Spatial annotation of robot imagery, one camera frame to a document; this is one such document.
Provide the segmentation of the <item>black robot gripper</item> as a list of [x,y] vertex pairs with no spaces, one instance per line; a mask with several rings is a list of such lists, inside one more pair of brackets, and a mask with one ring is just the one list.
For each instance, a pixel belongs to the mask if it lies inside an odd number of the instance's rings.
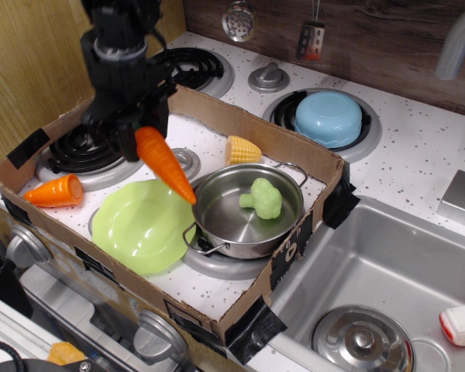
[[111,46],[96,33],[81,37],[81,49],[95,98],[84,112],[82,123],[94,133],[109,132],[113,152],[128,162],[137,162],[137,128],[152,127],[167,138],[167,100],[176,92],[173,68],[147,57],[148,43],[143,36],[133,45]]

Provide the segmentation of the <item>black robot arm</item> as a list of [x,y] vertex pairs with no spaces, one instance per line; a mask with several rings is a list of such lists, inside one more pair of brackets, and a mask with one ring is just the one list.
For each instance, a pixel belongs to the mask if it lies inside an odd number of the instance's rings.
[[136,131],[167,134],[167,100],[177,88],[157,31],[159,1],[84,1],[92,28],[80,40],[95,98],[81,122],[95,143],[106,142],[129,162],[138,161]]

